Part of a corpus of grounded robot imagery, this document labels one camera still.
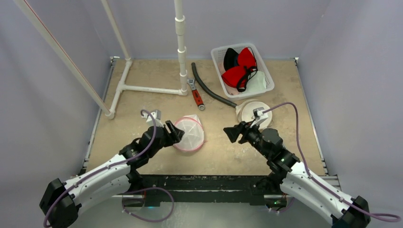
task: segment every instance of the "black rubber hose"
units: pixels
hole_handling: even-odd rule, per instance
[[[216,99],[216,100],[218,100],[218,101],[220,101],[220,102],[223,102],[224,104],[229,105],[229,106],[231,106],[231,107],[233,107],[233,108],[235,108],[235,107],[237,106],[236,103],[234,103],[234,102],[232,102],[232,101],[230,101],[230,100],[225,99],[224,97],[221,97],[221,96],[215,94],[214,92],[212,92],[210,89],[207,88],[207,86],[202,82],[202,80],[201,80],[200,77],[199,77],[199,74],[197,73],[196,64],[195,64],[195,63],[192,63],[192,71],[193,71],[194,79],[196,79],[197,83],[199,83],[200,87],[201,87],[208,95],[210,95],[212,98],[214,98],[214,99]]]

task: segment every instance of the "mesh strainer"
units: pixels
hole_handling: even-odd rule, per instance
[[[197,115],[184,116],[174,123],[175,127],[185,131],[182,140],[173,146],[183,152],[200,149],[204,143],[204,130]]]

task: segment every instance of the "white pole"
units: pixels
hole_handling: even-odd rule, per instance
[[[184,95],[187,94],[187,79],[188,73],[186,70],[186,46],[185,46],[185,16],[182,10],[182,0],[175,0],[175,28],[178,35],[178,60],[181,77],[181,91]]]
[[[112,14],[111,8],[109,7],[108,1],[107,0],[101,0],[101,2],[102,2],[102,5],[104,6],[104,9],[106,11],[106,15],[108,16],[108,19],[111,22],[112,28],[113,28],[113,30],[115,32],[115,35],[116,35],[116,38],[117,38],[117,41],[119,42],[120,48],[122,49],[123,54],[125,55],[125,59],[129,60],[130,55],[129,55],[128,51],[127,51],[125,43],[123,42],[122,35],[120,34],[119,28],[118,28],[118,26],[116,24],[116,20],[115,20],[113,14]]]
[[[37,31],[42,35],[42,37],[47,41],[47,43],[52,47],[52,49],[56,52],[59,58],[68,67],[71,73],[73,73],[73,75],[84,87],[84,89],[91,95],[92,99],[99,105],[102,111],[104,111],[106,115],[110,115],[111,112],[106,107],[105,103],[98,96],[94,88],[89,84],[89,82],[86,80],[82,72],[78,69],[76,64],[67,55],[67,53],[58,43],[55,37],[50,33],[45,24],[40,20],[39,16],[35,13],[32,7],[25,0],[14,0],[14,2],[25,14],[25,16],[30,20],[32,25],[37,29]]]
[[[143,92],[152,92],[152,93],[160,93],[160,94],[182,95],[182,91],[180,89],[160,89],[160,88],[133,86],[133,85],[123,85],[122,88],[123,88],[123,90],[143,91]]]

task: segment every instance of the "red bra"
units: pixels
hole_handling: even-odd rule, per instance
[[[249,47],[244,48],[239,54],[229,48],[224,57],[225,73],[221,76],[225,84],[237,88],[238,92],[246,90],[246,84],[255,76],[258,66]]]

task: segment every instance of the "vertical white pipe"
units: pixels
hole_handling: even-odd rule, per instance
[[[108,1],[107,0],[101,0],[101,2],[102,2],[102,5],[104,6],[104,9],[105,9],[106,15],[108,16],[108,19],[111,22],[112,28],[113,28],[113,30],[115,32],[115,35],[116,35],[116,38],[117,38],[117,41],[119,42],[120,48],[122,49],[123,54],[125,55],[125,59],[128,60],[128,59],[130,59],[130,55],[129,55],[128,51],[127,51],[125,43],[123,42],[122,35],[120,34],[119,28],[118,28],[118,26],[116,24],[116,20],[115,20],[113,14],[112,14],[111,8],[109,7]]]
[[[182,0],[174,0],[175,3],[175,28],[178,36],[178,60],[180,66],[181,90],[187,94],[187,71],[186,71],[186,46],[185,46],[185,16],[182,10]]]
[[[175,0],[175,16],[181,20],[183,17],[182,0]]]
[[[30,20],[32,25],[37,29],[37,31],[42,35],[42,37],[47,41],[47,43],[56,52],[63,63],[68,67],[71,73],[76,77],[84,89],[90,94],[92,99],[98,104],[98,106],[104,111],[106,115],[110,115],[111,112],[106,107],[105,103],[98,96],[94,88],[86,80],[82,72],[78,69],[76,64],[71,60],[71,58],[64,51],[62,46],[50,33],[45,24],[40,20],[39,16],[35,13],[32,7],[25,0],[14,0],[15,4],[21,9],[25,16]]]

